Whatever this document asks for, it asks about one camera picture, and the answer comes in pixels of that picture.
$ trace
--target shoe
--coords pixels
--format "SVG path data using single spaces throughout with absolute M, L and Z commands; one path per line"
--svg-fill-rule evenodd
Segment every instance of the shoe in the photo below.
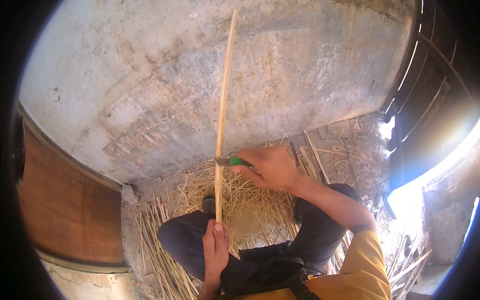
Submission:
M 206 214 L 215 214 L 215 196 L 207 195 L 202 199 L 202 211 Z
M 293 221 L 295 222 L 295 224 L 297 224 L 298 226 L 300 226 L 302 224 L 302 221 L 303 219 L 300 217 L 299 215 L 299 206 L 300 206 L 300 203 L 302 201 L 305 201 L 303 200 L 302 198 L 299 198 L 297 196 L 294 196 L 293 197 L 293 205 L 294 205 L 294 208 L 293 208 Z

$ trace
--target leg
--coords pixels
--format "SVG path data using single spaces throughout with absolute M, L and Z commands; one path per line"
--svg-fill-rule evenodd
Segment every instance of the leg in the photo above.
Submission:
M 159 229 L 157 238 L 162 247 L 187 272 L 200 279 L 205 277 L 205 260 L 202 237 L 207 229 L 208 220 L 215 219 L 214 214 L 205 214 L 199 210 L 173 218 Z M 230 254 L 228 265 L 222 272 L 236 273 L 249 267 Z
M 351 186 L 340 183 L 328 187 L 358 202 L 357 193 Z M 320 208 L 306 200 L 299 201 L 303 222 L 287 254 L 301 258 L 312 270 L 322 271 L 347 230 Z

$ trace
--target black bag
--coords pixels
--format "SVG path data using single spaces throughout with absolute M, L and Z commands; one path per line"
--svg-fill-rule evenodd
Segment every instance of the black bag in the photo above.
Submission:
M 272 290 L 289 288 L 299 300 L 320 300 L 303 284 L 307 272 L 303 260 L 298 257 L 286 257 L 284 249 L 289 241 L 262 248 L 263 255 L 258 255 L 258 249 L 239 251 L 240 259 L 253 261 L 258 266 L 244 281 L 230 281 L 223 285 L 221 300 L 233 300 L 237 295 L 250 295 Z

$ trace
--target knife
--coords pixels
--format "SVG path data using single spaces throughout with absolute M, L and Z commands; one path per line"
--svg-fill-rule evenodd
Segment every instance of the knife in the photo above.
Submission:
M 249 164 L 248 162 L 244 161 L 241 158 L 235 157 L 235 156 L 228 157 L 228 158 L 217 157 L 217 158 L 215 158 L 215 161 L 219 166 L 243 165 L 243 166 L 247 166 L 247 167 L 252 167 L 252 165 Z

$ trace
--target finger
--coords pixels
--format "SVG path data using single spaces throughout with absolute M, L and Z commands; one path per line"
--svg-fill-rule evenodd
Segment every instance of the finger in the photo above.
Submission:
M 213 234 L 213 227 L 215 225 L 215 219 L 208 221 L 207 230 L 202 238 L 204 244 L 204 253 L 215 253 L 215 236 Z
M 261 188 L 266 187 L 265 181 L 262 178 L 262 176 L 258 175 L 257 172 L 255 172 L 254 170 L 250 169 L 247 166 L 233 166 L 232 167 L 232 172 L 240 173 L 240 174 L 248 177 L 258 187 L 261 187 Z
M 222 222 L 222 226 L 224 232 L 224 240 L 228 244 L 228 241 L 230 241 L 230 232 L 228 231 L 227 225 L 224 222 Z
M 261 150 L 261 149 L 260 148 L 241 149 L 235 154 L 235 156 L 243 159 L 244 161 L 252 164 L 255 167 L 256 165 L 259 165 L 262 161 L 262 157 L 259 155 L 258 150 Z
M 216 223 L 213 232 L 213 235 L 215 236 L 215 253 L 228 251 L 225 244 L 225 231 L 223 228 L 223 224 Z

